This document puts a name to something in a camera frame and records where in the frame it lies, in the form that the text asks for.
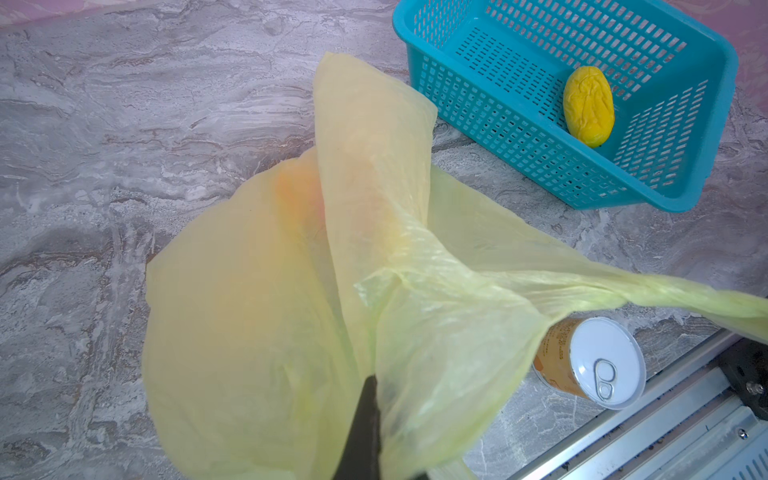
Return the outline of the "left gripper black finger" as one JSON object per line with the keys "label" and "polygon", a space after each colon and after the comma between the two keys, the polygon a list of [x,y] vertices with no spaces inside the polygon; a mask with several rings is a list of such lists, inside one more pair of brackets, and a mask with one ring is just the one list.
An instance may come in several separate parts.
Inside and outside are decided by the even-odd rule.
{"label": "left gripper black finger", "polygon": [[365,379],[334,480],[380,480],[382,450],[375,375]]}

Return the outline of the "yellow plastic bag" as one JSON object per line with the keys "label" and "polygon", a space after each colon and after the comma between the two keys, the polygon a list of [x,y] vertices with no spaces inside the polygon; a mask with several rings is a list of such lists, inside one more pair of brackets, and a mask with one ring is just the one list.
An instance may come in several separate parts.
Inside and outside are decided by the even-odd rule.
{"label": "yellow plastic bag", "polygon": [[329,479],[377,381],[385,479],[463,454],[576,312],[678,307],[767,338],[767,303],[591,261],[431,162],[437,110],[348,54],[315,143],[243,183],[147,266],[149,412],[191,479]]}

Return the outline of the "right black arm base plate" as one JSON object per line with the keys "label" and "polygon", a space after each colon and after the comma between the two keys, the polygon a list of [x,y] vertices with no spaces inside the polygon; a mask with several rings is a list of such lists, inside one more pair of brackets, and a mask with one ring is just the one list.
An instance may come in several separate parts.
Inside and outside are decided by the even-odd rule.
{"label": "right black arm base plate", "polygon": [[767,346],[741,339],[718,357],[731,388],[761,420],[767,420]]}

